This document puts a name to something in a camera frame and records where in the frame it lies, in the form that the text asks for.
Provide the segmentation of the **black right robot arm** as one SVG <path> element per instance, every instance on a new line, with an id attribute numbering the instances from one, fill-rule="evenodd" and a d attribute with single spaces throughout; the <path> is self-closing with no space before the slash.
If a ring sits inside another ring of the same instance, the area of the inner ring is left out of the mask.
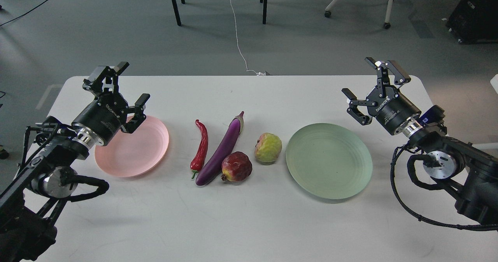
<path id="1" fill-rule="evenodd" d="M 359 124 L 377 122 L 391 135 L 403 134 L 405 145 L 396 147 L 391 161 L 391 188 L 398 203 L 418 221 L 445 228 L 470 231 L 496 231 L 498 161 L 472 143 L 447 136 L 444 110 L 434 105 L 425 113 L 400 88 L 411 81 L 409 74 L 393 60 L 366 62 L 376 70 L 376 85 L 364 100 L 348 88 L 342 92 L 349 100 L 347 113 Z M 431 220 L 414 212 L 401 200 L 395 184 L 395 166 L 403 152 L 411 182 L 428 191 L 443 190 L 455 199 L 457 213 L 476 221 L 458 225 Z"/>

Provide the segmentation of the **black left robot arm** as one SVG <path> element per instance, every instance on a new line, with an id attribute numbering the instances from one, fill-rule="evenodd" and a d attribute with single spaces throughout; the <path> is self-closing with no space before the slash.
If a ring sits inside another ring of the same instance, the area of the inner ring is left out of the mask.
<path id="1" fill-rule="evenodd" d="M 144 108 L 150 98 L 142 94 L 133 106 L 119 93 L 119 76 L 129 66 L 99 66 L 84 79 L 82 88 L 94 96 L 71 124 L 48 116 L 35 127 L 27 127 L 39 147 L 23 159 L 14 180 L 1 193 L 1 261 L 36 260 L 55 244 L 55 223 L 68 202 L 105 194 L 105 180 L 79 175 L 72 167 L 85 160 L 95 146 L 106 146 L 119 132 L 133 133 L 146 119 Z"/>

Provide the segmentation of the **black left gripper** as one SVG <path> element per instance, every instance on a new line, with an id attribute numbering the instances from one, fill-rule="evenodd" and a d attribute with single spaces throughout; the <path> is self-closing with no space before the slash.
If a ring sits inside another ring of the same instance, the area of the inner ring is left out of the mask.
<path id="1" fill-rule="evenodd" d="M 98 143 L 106 146 L 121 129 L 132 134 L 146 120 L 145 104 L 149 93 L 143 93 L 130 107 L 119 93 L 119 76 L 129 67 L 128 62 L 116 66 L 98 66 L 82 81 L 82 88 L 96 97 L 71 123 L 73 129 L 87 129 Z"/>

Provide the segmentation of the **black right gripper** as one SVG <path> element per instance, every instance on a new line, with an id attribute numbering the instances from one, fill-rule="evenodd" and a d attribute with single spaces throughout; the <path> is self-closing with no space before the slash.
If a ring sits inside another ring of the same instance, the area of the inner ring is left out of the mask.
<path id="1" fill-rule="evenodd" d="M 377 72 L 377 84 L 366 97 L 359 100 L 348 88 L 342 93 L 349 100 L 347 113 L 361 125 L 372 123 L 372 117 L 359 111 L 359 106 L 374 107 L 372 116 L 391 135 L 402 132 L 403 125 L 411 118 L 418 118 L 421 110 L 405 97 L 399 86 L 411 81 L 409 74 L 395 60 L 374 60 L 366 57 L 365 61 Z"/>

